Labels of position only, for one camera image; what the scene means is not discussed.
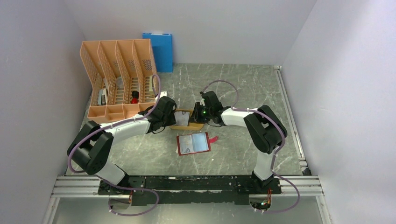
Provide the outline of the yellow oval tray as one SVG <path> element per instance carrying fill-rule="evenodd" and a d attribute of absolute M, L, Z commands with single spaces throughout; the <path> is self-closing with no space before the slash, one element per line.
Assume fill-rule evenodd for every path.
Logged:
<path fill-rule="evenodd" d="M 171 125 L 170 129 L 174 130 L 191 130 L 196 131 L 203 128 L 204 124 L 190 122 L 193 110 L 176 109 L 176 124 Z"/>

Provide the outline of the red leather card holder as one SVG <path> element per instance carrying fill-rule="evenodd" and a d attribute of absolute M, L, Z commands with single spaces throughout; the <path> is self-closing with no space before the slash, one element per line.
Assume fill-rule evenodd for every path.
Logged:
<path fill-rule="evenodd" d="M 192 141 L 193 141 L 193 152 L 189 153 L 189 154 L 210 152 L 211 144 L 218 140 L 218 136 L 210 138 L 208 132 L 193 133 L 193 134 L 187 134 L 187 135 L 191 135 Z M 189 154 L 181 154 L 180 153 L 180 146 L 179 146 L 179 137 L 180 136 L 181 135 L 177 136 L 177 153 L 180 156 L 189 155 Z"/>

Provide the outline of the silver VIP credit card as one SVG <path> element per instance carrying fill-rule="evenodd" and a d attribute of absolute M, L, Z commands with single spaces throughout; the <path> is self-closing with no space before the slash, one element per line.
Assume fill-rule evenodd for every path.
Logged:
<path fill-rule="evenodd" d="M 191 135 L 179 137 L 179 146 L 181 154 L 189 154 L 193 152 L 193 141 Z"/>

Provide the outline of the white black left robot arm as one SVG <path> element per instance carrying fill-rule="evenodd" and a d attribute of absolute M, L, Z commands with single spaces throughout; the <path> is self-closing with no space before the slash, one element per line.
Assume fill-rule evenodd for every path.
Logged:
<path fill-rule="evenodd" d="M 94 121 L 85 123 L 67 150 L 68 165 L 75 162 L 82 172 L 102 178 L 117 194 L 127 192 L 129 176 L 108 160 L 112 146 L 128 138 L 174 125 L 176 108 L 173 99 L 163 96 L 154 106 L 129 119 L 102 125 Z"/>

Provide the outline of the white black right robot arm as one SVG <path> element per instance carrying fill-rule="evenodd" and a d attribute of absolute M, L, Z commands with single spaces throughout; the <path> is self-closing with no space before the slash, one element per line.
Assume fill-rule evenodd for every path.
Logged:
<path fill-rule="evenodd" d="M 237 109 L 223 106 L 213 91 L 201 91 L 200 95 L 202 100 L 194 108 L 200 122 L 212 121 L 217 127 L 241 126 L 248 130 L 257 149 L 252 188 L 257 193 L 264 193 L 274 178 L 274 155 L 285 144 L 286 128 L 268 105 Z"/>

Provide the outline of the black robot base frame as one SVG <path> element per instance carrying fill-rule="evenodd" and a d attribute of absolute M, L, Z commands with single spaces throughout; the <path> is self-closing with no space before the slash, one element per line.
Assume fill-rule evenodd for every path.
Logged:
<path fill-rule="evenodd" d="M 133 206 L 190 203 L 234 203 L 249 205 L 250 195 L 281 194 L 280 181 L 271 176 L 261 181 L 254 175 L 138 176 L 131 175 L 128 187 L 117 189 L 101 181 L 99 195 L 132 197 Z"/>

